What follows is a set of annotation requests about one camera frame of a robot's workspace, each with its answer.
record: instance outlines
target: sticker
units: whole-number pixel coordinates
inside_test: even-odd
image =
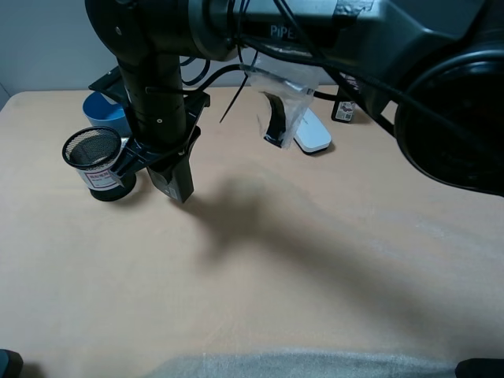
[[[375,0],[338,0],[335,15],[357,17],[362,12],[371,12]]]
[[[354,116],[355,102],[341,102],[338,106],[335,118],[350,122]]]
[[[343,76],[343,78],[348,82],[348,84],[354,87],[356,91],[359,91],[359,84],[353,76],[346,75],[344,73],[342,73],[341,76]]]
[[[94,191],[109,191],[119,186],[110,175],[109,167],[94,171],[80,171],[77,169],[77,172],[87,187]]]

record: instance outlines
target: metal mesh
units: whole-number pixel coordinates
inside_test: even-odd
[[[80,169],[98,169],[116,158],[120,142],[119,134],[113,129],[88,128],[65,144],[65,160]]]

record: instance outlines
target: blue container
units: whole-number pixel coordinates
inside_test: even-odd
[[[83,111],[93,126],[113,128],[121,138],[127,138],[132,134],[123,107],[103,97],[101,93],[93,92],[87,97],[83,104]]]

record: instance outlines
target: clear plastic bag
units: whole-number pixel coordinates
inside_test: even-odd
[[[269,109],[258,114],[261,136],[275,146],[288,148],[313,101],[320,69],[259,55],[247,74],[250,85],[264,95]]]

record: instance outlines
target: label on cup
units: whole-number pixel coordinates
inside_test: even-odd
[[[109,191],[118,187],[119,184],[116,183],[109,173],[110,165],[106,168],[100,168],[89,171],[80,171],[76,169],[84,183],[87,187],[93,191]]]

